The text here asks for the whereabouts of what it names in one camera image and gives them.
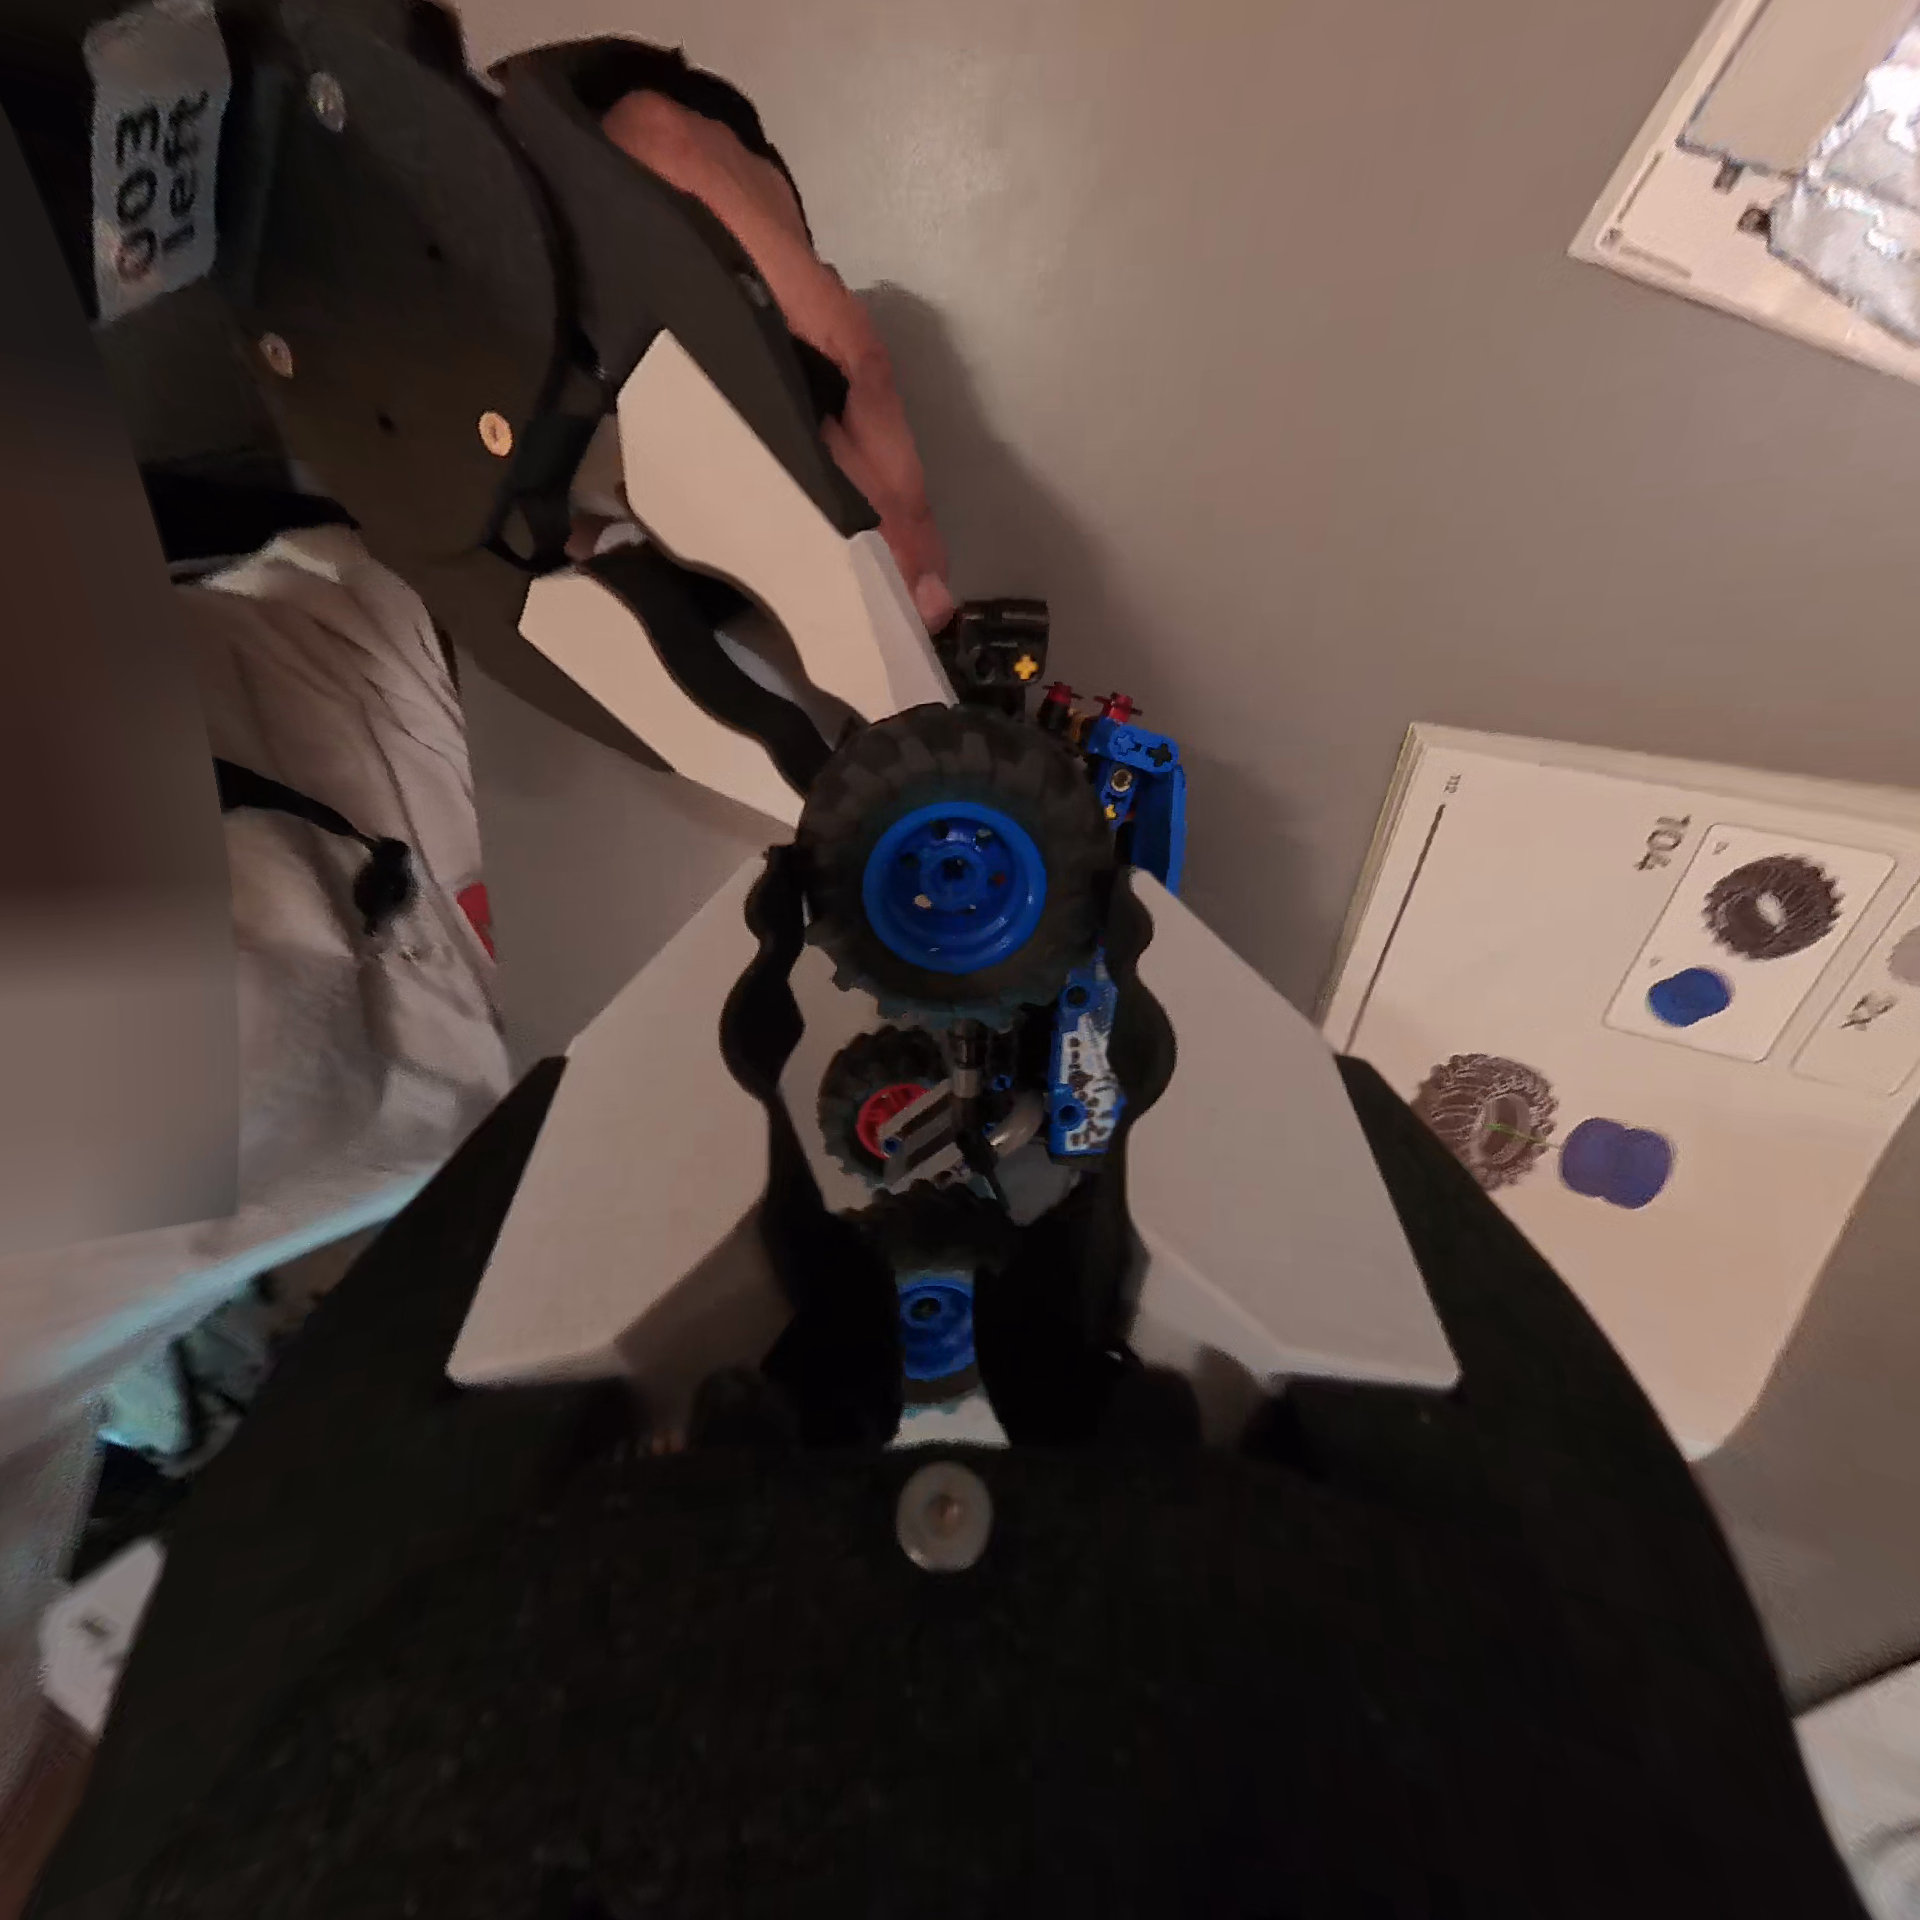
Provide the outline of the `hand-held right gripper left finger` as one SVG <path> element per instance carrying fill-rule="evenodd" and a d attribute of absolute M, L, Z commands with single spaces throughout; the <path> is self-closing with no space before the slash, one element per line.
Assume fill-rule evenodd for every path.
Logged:
<path fill-rule="evenodd" d="M 796 859 L 747 859 L 561 1058 L 447 1354 L 461 1387 L 622 1386 L 653 1433 L 849 1298 L 849 1225 L 784 1101 Z"/>

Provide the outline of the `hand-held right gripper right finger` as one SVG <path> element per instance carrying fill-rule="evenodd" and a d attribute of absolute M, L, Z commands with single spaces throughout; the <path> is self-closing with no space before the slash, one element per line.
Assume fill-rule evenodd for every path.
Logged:
<path fill-rule="evenodd" d="M 1141 1243 L 1132 1353 L 1199 1397 L 1296 1378 L 1453 1392 L 1458 1366 L 1314 1027 L 1160 880 L 1131 876 L 1137 981 L 1172 1077 L 1125 1109 Z"/>

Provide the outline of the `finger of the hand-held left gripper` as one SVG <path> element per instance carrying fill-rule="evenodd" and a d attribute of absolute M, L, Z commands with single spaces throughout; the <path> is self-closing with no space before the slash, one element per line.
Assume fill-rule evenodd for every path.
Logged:
<path fill-rule="evenodd" d="M 693 665 L 702 706 L 807 722 L 955 706 L 883 535 L 844 532 L 673 334 L 616 392 L 616 466 L 640 539 L 584 567 Z"/>
<path fill-rule="evenodd" d="M 538 578 L 520 636 L 666 772 L 781 827 L 849 717 L 763 610 L 648 542 Z"/>

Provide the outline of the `blue lego monster truck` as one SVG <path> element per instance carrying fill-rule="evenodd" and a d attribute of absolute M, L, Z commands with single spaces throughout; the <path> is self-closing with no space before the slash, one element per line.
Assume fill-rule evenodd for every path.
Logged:
<path fill-rule="evenodd" d="M 1085 701 L 1067 684 L 1050 684 L 1047 636 L 1046 602 L 990 597 L 959 603 L 934 654 L 955 709 L 991 709 L 1080 756 L 1114 829 L 1117 872 L 1139 868 L 1183 891 L 1189 772 L 1178 740 L 1146 728 L 1122 694 Z M 1010 1240 L 1104 1159 L 1125 1108 L 1111 1061 L 1117 983 L 1104 938 L 1050 1004 L 998 1029 L 934 1027 L 833 981 L 871 999 L 879 1027 L 833 1054 L 817 1121 L 828 1159 L 867 1195 L 854 1229 L 881 1261 L 874 1231 L 900 1195 L 959 1188 L 990 1197 Z"/>

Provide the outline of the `blue rim lego wheel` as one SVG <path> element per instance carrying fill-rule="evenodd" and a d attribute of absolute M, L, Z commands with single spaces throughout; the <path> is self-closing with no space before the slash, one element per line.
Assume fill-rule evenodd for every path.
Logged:
<path fill-rule="evenodd" d="M 908 1412 L 955 1404 L 978 1387 L 976 1281 L 998 1261 L 1001 1231 L 1001 1212 L 959 1188 L 900 1195 L 874 1231 L 898 1285 Z"/>
<path fill-rule="evenodd" d="M 793 846 L 834 983 L 934 1027 L 998 1029 L 1050 1004 L 1090 959 L 1117 876 L 1080 756 L 991 709 L 852 733 Z"/>

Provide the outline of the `lego instruction booklet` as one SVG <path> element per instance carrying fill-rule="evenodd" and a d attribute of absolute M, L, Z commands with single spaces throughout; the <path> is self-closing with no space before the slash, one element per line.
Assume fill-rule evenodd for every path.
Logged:
<path fill-rule="evenodd" d="M 1915 1108 L 1915 790 L 1412 725 L 1321 1033 L 1706 1455 Z"/>

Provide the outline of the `person's left hand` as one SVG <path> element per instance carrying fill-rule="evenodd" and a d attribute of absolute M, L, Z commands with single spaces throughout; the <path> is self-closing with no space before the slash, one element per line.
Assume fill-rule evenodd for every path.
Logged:
<path fill-rule="evenodd" d="M 604 116 L 604 130 L 627 156 L 708 206 L 750 254 L 789 334 L 844 378 L 844 403 L 824 425 L 824 442 L 874 509 L 927 635 L 940 635 L 952 616 L 945 546 L 890 353 L 867 305 L 817 254 L 787 174 L 722 120 L 653 88 L 627 91 Z"/>

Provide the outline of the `person's torso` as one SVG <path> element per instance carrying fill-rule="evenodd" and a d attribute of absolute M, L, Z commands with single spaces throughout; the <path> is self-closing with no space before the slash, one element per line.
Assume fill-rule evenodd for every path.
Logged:
<path fill-rule="evenodd" d="M 181 589 L 212 756 L 338 817 L 225 819 L 237 1197 L 4 1261 L 4 1455 L 261 1275 L 403 1207 L 509 1090 L 463 709 L 421 597 L 347 527 Z"/>

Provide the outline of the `white sticker sheet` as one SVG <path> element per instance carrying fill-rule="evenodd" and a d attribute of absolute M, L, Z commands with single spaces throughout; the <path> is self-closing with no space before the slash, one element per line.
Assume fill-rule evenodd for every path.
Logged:
<path fill-rule="evenodd" d="M 1915 383 L 1915 3 L 1722 3 L 1569 257 Z"/>

